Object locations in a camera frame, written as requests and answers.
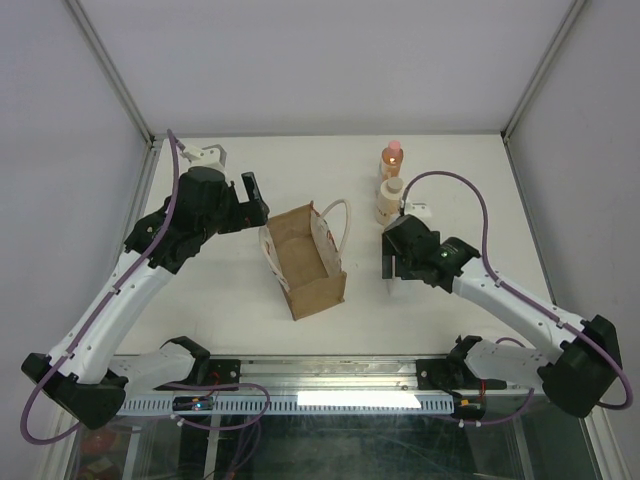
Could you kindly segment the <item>orange bottle pink cap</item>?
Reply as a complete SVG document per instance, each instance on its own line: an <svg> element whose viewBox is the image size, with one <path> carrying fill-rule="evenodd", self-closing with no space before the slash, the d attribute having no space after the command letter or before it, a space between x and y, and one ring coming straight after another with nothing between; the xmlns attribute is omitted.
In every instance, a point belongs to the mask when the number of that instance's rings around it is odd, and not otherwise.
<svg viewBox="0 0 640 480"><path fill-rule="evenodd" d="M404 158L404 151L401 143L392 140L381 152L381 159L378 170L378 180L382 184L384 181L398 177Z"/></svg>

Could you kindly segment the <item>cream tube beige cap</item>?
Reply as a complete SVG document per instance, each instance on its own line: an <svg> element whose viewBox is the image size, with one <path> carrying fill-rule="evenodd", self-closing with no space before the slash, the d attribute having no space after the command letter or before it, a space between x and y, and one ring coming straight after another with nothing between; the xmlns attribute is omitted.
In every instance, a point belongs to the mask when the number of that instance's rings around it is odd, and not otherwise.
<svg viewBox="0 0 640 480"><path fill-rule="evenodd" d="M375 201L375 218L380 225L386 226L398 212L403 189L404 181L399 177L390 177L382 182Z"/></svg>

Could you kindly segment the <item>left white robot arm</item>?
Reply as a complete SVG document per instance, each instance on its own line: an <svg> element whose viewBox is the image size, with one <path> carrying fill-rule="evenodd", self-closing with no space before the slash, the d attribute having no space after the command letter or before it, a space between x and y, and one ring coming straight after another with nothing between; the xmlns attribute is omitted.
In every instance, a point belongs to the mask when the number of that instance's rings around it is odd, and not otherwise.
<svg viewBox="0 0 640 480"><path fill-rule="evenodd" d="M158 350L118 360L115 353L152 298L214 235L261 227L268 220L255 176L241 176L248 199L210 167L191 167L175 182L163 205L137 221L124 242L112 279L69 334L49 353L31 353L22 371L44 393L96 430L138 395L181 382L206 383L209 351L186 336Z"/></svg>

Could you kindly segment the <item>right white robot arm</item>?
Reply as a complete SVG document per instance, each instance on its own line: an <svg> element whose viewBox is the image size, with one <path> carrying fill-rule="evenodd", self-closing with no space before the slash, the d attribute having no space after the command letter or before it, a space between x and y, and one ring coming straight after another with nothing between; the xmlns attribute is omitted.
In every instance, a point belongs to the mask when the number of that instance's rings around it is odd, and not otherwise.
<svg viewBox="0 0 640 480"><path fill-rule="evenodd" d="M585 320L532 299L491 275L485 259L456 237L446 240L419 218L403 215L381 235L382 276L421 281L465 299L516 331L528 347L477 335L459 337L434 375L440 386L469 387L499 380L540 389L565 413L584 418L598 405L622 369L615 326L597 315Z"/></svg>

